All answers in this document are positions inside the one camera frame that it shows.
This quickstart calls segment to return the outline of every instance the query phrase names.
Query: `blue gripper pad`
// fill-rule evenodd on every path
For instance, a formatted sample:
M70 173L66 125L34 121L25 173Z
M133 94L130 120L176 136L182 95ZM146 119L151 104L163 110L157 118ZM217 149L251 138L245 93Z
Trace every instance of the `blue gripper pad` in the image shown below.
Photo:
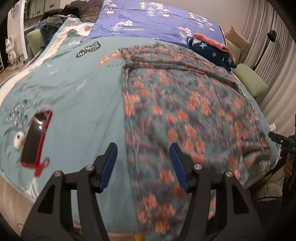
M185 192L188 192L189 186L187 182L187 174L185 167L180 159L180 156L177 153L177 150L175 148L176 143L171 144L170 146L170 159L172 161L173 167L175 169L175 173L177 175L180 187L185 190Z
M115 165L115 161L117 159L117 154L118 154L118 147L114 143L101 172L101 182L99 185L99 188L101 189L101 191L103 191L108 186L108 183Z

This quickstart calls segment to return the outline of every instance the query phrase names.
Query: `pile of clothes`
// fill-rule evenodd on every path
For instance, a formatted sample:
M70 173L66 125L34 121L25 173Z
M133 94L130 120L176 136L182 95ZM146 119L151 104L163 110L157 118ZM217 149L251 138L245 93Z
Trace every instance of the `pile of clothes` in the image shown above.
M79 8L70 4L66 5L64 9L54 9L44 13L39 24L43 38L43 48L46 48L60 26L70 17L80 18Z

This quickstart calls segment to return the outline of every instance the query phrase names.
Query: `human hand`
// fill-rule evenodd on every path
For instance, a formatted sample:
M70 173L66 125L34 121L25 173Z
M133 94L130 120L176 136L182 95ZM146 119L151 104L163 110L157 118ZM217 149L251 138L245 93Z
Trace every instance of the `human hand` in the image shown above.
M290 153L288 153L286 164L284 167L284 173L286 177L292 176L292 169L293 169L293 164L291 163Z

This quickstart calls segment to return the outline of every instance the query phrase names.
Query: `screw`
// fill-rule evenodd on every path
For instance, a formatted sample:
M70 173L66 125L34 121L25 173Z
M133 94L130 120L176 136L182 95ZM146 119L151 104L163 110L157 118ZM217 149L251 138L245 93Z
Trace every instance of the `screw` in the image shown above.
M55 176L55 177L59 177L59 176L61 176L62 174L63 174L62 171L55 171L55 172L54 172L54 176Z
M92 171L92 170L94 169L94 166L93 166L93 165L87 165L87 166L85 167L85 169L86 169L87 171Z
M225 173L225 175L226 175L227 177L232 177L232 176L233 176L233 173L232 173L231 171L227 171L227 172Z
M199 171L199 170L202 169L202 165L201 164L195 164L194 169Z

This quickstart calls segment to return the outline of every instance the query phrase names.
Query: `beige cushion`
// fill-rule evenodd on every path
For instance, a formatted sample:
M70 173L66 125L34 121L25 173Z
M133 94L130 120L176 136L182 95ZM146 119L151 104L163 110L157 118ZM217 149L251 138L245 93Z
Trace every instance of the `beige cushion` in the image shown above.
M231 26L230 30L228 30L225 33L225 38L227 38L229 41L233 42L236 46L239 48L244 48L248 44L250 44L249 41L247 41L238 31L236 31L233 26Z
M247 65L238 64L232 71L254 98L268 90L267 84Z
M239 57L240 57L240 53L241 53L241 49L238 46L236 46L233 42L229 41L228 39L226 39L226 44L227 44L227 47L229 48L229 50L231 51L231 53L233 54L235 61L238 62Z
M42 46L42 34L40 32L40 29L35 29L33 31L31 31L30 33L28 33L26 35L29 44L32 48L32 52L34 54L34 56L40 51L41 46Z

